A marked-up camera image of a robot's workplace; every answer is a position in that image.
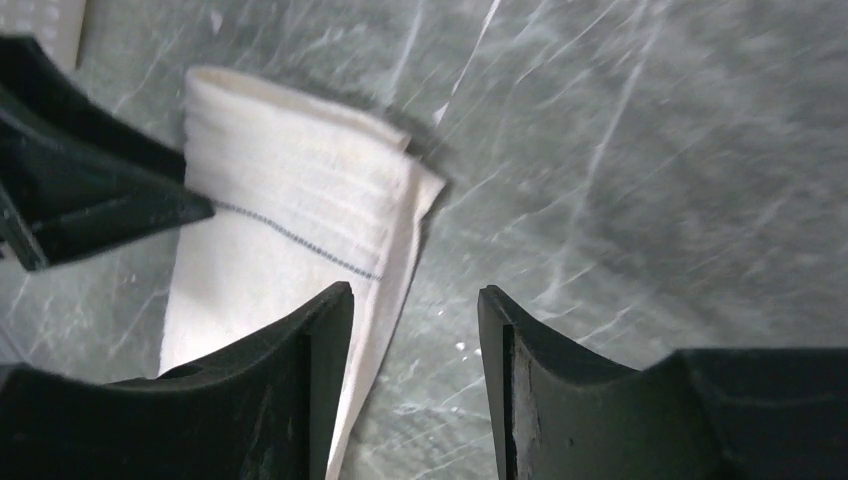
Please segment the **cream white towel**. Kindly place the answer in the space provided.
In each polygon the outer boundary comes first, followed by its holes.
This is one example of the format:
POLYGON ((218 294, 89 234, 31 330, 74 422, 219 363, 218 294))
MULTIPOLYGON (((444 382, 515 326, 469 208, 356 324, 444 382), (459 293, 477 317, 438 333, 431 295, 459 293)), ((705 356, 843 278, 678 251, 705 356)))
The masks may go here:
POLYGON ((405 303, 445 182, 411 137, 340 103, 213 66, 185 76, 186 186, 214 204, 182 228, 159 369, 210 354, 345 281, 354 319, 327 477, 405 303))

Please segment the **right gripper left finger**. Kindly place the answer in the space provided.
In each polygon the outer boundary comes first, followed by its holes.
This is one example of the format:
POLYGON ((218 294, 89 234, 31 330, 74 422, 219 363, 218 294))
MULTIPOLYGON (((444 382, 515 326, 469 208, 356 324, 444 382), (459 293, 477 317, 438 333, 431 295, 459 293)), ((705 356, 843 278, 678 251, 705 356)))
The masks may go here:
POLYGON ((338 282, 156 379, 1 369, 5 479, 322 479, 354 297, 338 282))

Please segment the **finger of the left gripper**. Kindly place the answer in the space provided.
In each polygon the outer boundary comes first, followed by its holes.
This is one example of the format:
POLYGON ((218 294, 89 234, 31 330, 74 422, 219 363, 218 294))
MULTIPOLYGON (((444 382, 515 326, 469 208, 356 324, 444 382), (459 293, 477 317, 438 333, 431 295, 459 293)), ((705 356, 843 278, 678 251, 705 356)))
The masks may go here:
POLYGON ((1 111, 1 244, 28 271, 88 259, 212 217, 181 153, 111 118, 73 132, 1 111))
POLYGON ((184 181, 183 154, 100 108, 54 64, 34 37, 1 36, 1 86, 49 125, 76 140, 184 181))

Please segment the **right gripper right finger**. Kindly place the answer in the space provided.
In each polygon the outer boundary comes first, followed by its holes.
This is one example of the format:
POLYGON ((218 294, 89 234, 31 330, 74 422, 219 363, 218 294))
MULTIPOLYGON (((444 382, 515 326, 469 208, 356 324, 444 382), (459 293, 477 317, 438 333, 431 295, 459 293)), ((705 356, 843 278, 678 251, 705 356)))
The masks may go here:
POLYGON ((645 370, 496 286, 478 323, 502 479, 843 479, 843 348, 682 349, 645 370))

